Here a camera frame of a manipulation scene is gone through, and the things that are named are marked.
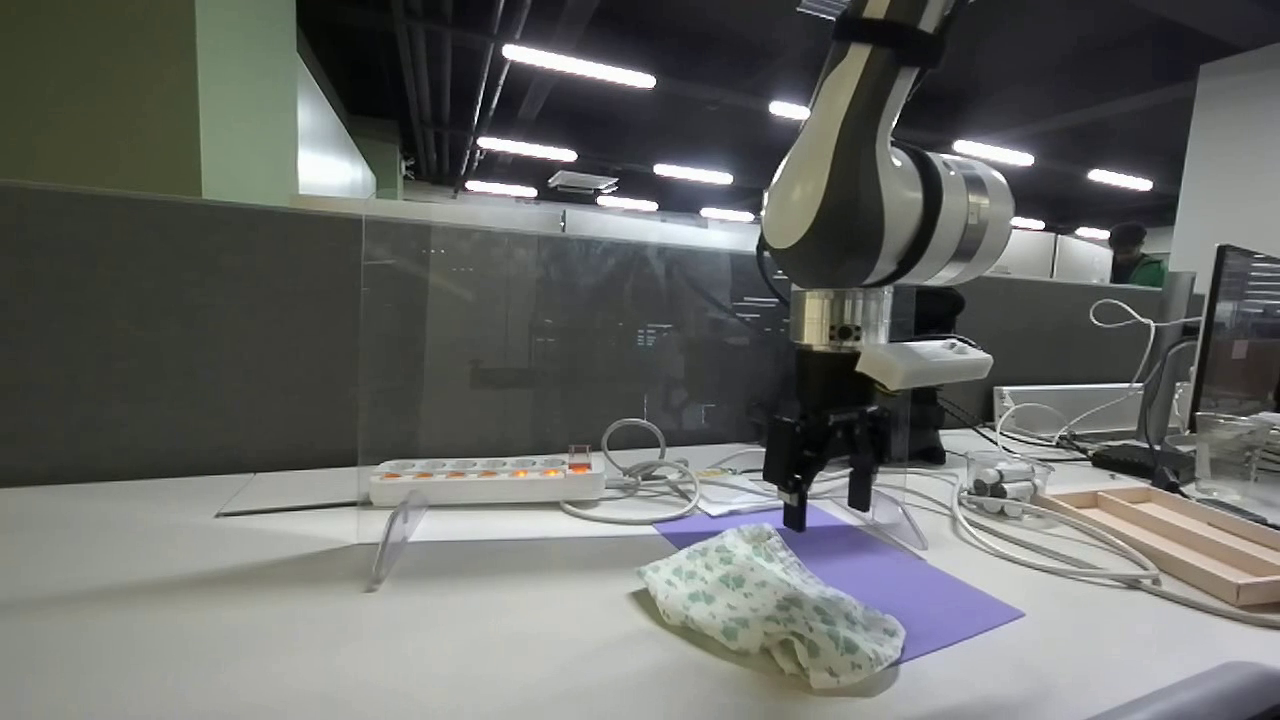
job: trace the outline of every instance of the wooden board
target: wooden board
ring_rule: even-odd
[[[1280,603],[1280,534],[1156,489],[1065,491],[1076,512],[1150,553],[1168,575],[1241,608]]]

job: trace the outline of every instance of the table surface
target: table surface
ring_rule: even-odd
[[[1052,474],[1052,489],[1083,483],[1122,480]],[[1223,660],[1280,664],[1280,633],[1013,570],[934,512],[918,512],[927,566],[1025,620],[859,698],[812,698],[666,633],[635,599],[635,570],[672,553],[648,530],[433,512],[365,594],[385,512],[213,521],[351,491],[351,467],[4,489],[4,715],[1090,715]]]

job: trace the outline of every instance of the purple cloth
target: purple cloth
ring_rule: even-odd
[[[696,539],[743,523],[777,523],[777,512],[722,521],[690,518],[678,523],[659,523],[657,534],[669,543],[690,547]],[[905,664],[1025,618],[1021,608],[1009,608],[995,597],[959,583],[956,575],[925,566],[919,555],[888,539],[878,539],[822,508],[807,508],[807,534],[780,530],[780,536],[812,575],[857,597],[869,608],[897,618],[910,629]]]

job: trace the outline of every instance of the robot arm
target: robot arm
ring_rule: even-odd
[[[891,284],[964,284],[1009,244],[1000,174],[891,148],[956,0],[851,0],[812,116],[766,195],[766,244],[796,284],[792,339],[799,411],[767,432],[766,478],[783,523],[803,530],[812,478],[848,447],[848,506],[873,506],[884,463],[879,390],[985,382],[993,356],[956,339],[891,345]]]

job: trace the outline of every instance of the black ceiling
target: black ceiling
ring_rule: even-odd
[[[301,28],[347,116],[397,119],[421,181],[546,187],[550,163],[467,154],[492,133],[573,145],[581,174],[694,212],[761,204],[796,138],[766,106],[812,92],[833,24],[796,0],[301,0]],[[648,68],[659,88],[510,68],[506,42]],[[977,0],[901,145],[1032,148],[1041,163],[1009,181],[1021,212],[1052,228],[1172,226],[1196,68],[1275,42],[1280,0]],[[657,160],[731,167],[736,184],[669,184],[648,174]],[[1083,184],[1095,163],[1152,178],[1156,194]]]

